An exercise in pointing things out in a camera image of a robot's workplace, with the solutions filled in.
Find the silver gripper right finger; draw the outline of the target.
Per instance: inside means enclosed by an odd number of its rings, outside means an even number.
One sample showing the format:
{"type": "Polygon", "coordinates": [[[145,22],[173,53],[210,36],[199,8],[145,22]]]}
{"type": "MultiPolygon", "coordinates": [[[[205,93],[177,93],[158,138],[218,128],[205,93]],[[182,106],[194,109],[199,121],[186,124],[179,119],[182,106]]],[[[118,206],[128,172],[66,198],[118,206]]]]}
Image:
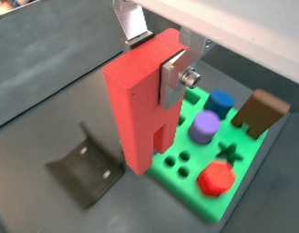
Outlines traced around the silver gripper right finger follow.
{"type": "Polygon", "coordinates": [[[159,104],[170,109],[182,99],[185,89],[194,89],[201,79],[194,65],[211,48],[211,40],[191,29],[182,27],[182,49],[161,66],[159,104]]]}

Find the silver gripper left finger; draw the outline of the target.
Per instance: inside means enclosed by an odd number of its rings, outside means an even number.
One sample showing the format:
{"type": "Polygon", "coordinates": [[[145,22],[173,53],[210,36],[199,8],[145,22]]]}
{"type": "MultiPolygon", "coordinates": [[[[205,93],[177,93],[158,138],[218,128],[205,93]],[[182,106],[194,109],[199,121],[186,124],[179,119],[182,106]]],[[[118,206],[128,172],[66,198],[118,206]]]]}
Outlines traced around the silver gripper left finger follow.
{"type": "Polygon", "coordinates": [[[141,5],[134,3],[132,0],[114,0],[114,8],[126,36],[123,39],[124,50],[130,51],[153,39],[155,34],[147,28],[141,5]]]}

